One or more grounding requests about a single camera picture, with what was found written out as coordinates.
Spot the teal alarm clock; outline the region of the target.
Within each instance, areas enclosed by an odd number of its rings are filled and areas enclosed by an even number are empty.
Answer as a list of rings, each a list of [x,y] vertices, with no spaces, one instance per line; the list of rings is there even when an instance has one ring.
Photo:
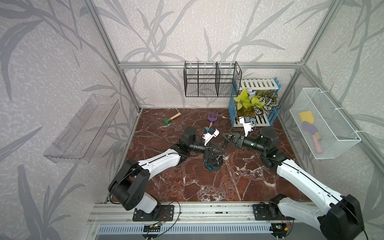
[[[223,156],[216,156],[213,158],[207,158],[205,165],[208,171],[219,171],[223,165]]]

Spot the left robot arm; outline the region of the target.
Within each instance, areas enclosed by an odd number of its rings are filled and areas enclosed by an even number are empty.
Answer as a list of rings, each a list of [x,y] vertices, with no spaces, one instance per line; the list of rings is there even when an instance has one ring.
[[[161,203],[146,193],[149,180],[169,168],[181,165],[190,158],[192,152],[203,154],[208,166],[220,162],[225,150],[211,142],[220,131],[214,127],[206,130],[203,143],[196,140],[196,128],[186,127],[180,140],[165,152],[146,160],[125,161],[108,187],[109,198],[115,198],[115,203],[127,211],[138,209],[146,214],[156,214]]]

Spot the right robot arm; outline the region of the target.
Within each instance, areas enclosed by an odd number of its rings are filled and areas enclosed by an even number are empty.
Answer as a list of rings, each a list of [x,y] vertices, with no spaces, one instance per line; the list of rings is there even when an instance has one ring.
[[[259,152],[268,169],[290,182],[315,204],[312,207],[279,194],[269,204],[283,216],[317,229],[328,240],[353,240],[365,232],[360,202],[352,195],[344,196],[327,187],[289,159],[277,148],[279,137],[274,129],[263,127],[256,138],[240,132],[223,133],[223,137],[239,149]]]

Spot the purple pink garden fork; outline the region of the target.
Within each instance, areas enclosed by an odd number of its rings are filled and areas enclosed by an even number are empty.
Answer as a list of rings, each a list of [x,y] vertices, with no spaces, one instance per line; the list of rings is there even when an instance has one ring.
[[[219,115],[218,112],[212,112],[212,113],[209,112],[209,115],[208,115],[208,120],[210,121],[209,128],[211,128],[213,126],[213,123],[218,120],[218,115]]]

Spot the glass vase with plants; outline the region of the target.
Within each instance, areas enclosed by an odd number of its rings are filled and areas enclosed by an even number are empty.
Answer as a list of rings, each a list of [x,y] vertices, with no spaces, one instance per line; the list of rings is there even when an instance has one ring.
[[[237,117],[255,117],[263,114],[270,115],[278,103],[278,94],[275,91],[257,90],[249,92],[243,89],[240,94],[234,97],[236,104]]]

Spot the yellow sponge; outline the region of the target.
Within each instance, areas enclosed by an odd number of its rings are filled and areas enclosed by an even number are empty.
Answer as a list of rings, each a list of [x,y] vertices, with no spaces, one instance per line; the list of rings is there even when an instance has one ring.
[[[299,112],[299,117],[302,122],[308,122],[310,124],[315,122],[315,118],[311,111]]]

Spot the purple pink garden trowel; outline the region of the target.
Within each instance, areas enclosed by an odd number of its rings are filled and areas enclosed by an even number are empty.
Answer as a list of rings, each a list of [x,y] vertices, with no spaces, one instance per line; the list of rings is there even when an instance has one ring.
[[[316,152],[318,154],[322,154],[323,153],[323,149],[322,149],[322,147],[320,145],[320,142],[319,142],[318,138],[316,137],[316,133],[318,132],[317,128],[313,124],[311,124],[311,123],[309,123],[307,121],[303,121],[302,122],[302,127],[303,127],[303,129],[306,132],[311,134],[312,141],[313,141],[313,144],[315,146]]]

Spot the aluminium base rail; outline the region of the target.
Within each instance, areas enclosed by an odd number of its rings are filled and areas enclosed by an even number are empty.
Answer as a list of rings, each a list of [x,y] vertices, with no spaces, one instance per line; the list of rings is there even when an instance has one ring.
[[[289,202],[285,207],[283,220],[256,221],[253,204],[258,202],[180,202],[175,206],[174,218],[165,222],[171,224],[248,224],[248,223],[314,223],[323,216],[320,208],[312,202]],[[156,222],[134,222],[135,210],[127,211],[120,205],[96,204],[87,220],[88,225],[96,224],[152,224]]]

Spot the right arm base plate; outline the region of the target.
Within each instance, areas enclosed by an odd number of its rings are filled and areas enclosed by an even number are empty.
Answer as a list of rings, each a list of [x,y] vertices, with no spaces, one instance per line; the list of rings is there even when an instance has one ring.
[[[256,221],[274,221],[283,220],[284,215],[279,210],[279,202],[285,198],[286,195],[279,194],[274,198],[270,199],[267,203],[260,202],[253,204],[253,214]]]

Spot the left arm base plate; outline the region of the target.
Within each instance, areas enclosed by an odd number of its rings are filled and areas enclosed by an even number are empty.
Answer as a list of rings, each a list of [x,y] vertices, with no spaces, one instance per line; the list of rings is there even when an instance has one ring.
[[[174,213],[174,205],[159,205],[149,214],[135,209],[132,220],[134,222],[168,222],[173,220]]]

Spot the white mesh wall basket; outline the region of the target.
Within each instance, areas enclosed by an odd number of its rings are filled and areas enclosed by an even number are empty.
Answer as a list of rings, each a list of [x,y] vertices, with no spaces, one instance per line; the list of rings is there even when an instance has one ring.
[[[316,137],[323,149],[322,154],[316,152],[311,134],[302,127],[299,112],[305,111],[311,111],[315,118],[313,125],[318,130]],[[362,140],[326,92],[319,88],[303,88],[290,108],[290,113],[317,160],[335,159]]]

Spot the clear acrylic wall shelf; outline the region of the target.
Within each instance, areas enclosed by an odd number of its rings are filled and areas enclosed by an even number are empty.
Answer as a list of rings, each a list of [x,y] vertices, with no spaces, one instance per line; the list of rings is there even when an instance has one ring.
[[[89,163],[120,107],[117,98],[92,94],[45,150],[44,157],[56,164]]]

